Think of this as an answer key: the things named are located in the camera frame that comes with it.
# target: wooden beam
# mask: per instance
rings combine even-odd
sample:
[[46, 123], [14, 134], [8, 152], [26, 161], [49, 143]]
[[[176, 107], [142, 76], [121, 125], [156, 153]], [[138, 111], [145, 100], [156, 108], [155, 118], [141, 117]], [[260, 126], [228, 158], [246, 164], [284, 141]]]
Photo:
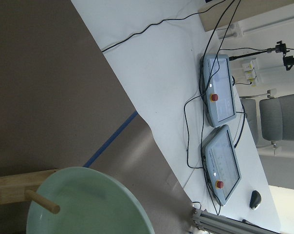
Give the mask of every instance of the wooden beam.
[[[221, 2], [221, 0], [211, 1], [208, 4], [204, 5], [199, 12], [207, 10], [212, 5]], [[220, 21], [219, 27], [228, 25], [234, 10], [238, 4], [239, 0], [236, 0], [228, 11], [223, 16]], [[199, 14], [204, 30], [210, 31], [214, 29], [217, 21], [219, 20], [221, 14], [226, 9], [226, 7], [231, 3], [231, 0], [227, 0], [218, 4], [217, 6], [211, 8], [206, 13]], [[242, 0], [236, 14], [233, 18], [232, 23], [237, 22], [239, 20], [244, 20], [246, 18], [250, 18], [252, 16], [256, 16], [282, 6], [286, 6], [294, 3], [294, 0]]]
[[36, 191], [58, 169], [0, 177], [0, 205], [30, 200], [25, 190]]

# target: black mouse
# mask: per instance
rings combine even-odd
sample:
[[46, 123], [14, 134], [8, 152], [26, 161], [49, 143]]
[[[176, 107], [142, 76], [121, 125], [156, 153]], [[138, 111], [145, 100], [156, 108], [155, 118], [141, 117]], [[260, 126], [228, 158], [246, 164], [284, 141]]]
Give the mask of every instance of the black mouse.
[[262, 197], [260, 196], [259, 192], [254, 190], [252, 192], [251, 200], [250, 200], [250, 208], [252, 210], [256, 210], [260, 203], [262, 202]]

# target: blue line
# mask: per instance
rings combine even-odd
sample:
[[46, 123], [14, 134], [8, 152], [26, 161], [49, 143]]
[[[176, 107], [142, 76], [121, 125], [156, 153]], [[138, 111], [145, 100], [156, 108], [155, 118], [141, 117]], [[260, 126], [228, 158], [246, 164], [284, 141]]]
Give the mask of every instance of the blue line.
[[95, 154], [84, 164], [83, 167], [90, 167], [92, 163], [107, 149], [107, 147], [119, 136], [119, 134], [128, 126], [129, 123], [138, 115], [134, 111], [132, 115], [115, 131], [111, 137], [95, 152]]

